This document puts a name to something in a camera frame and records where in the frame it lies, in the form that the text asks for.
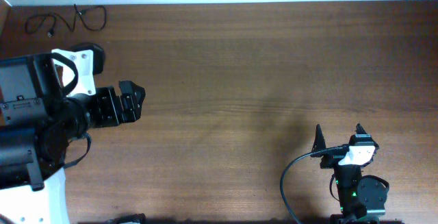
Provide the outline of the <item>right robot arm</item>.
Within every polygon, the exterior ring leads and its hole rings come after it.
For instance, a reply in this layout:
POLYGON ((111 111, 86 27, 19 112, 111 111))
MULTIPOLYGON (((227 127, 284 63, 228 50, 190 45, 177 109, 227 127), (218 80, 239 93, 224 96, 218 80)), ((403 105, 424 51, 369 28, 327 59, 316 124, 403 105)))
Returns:
POLYGON ((330 223, 379 223, 385 215, 389 183, 375 175, 362 174, 378 150, 377 142, 360 124, 349 142, 337 147, 327 147, 321 127, 316 126, 312 156, 321 159, 321 169, 333 170, 329 186, 336 185, 341 210, 330 216, 330 223))

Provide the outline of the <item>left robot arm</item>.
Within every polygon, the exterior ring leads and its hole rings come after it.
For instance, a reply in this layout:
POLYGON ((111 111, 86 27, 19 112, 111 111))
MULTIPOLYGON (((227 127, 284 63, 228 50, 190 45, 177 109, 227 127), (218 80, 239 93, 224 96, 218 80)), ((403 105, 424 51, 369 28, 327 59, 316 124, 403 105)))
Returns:
POLYGON ((145 89, 127 80, 96 87, 104 64, 92 43, 1 61, 2 223, 67 223, 69 144, 140 118, 145 89))

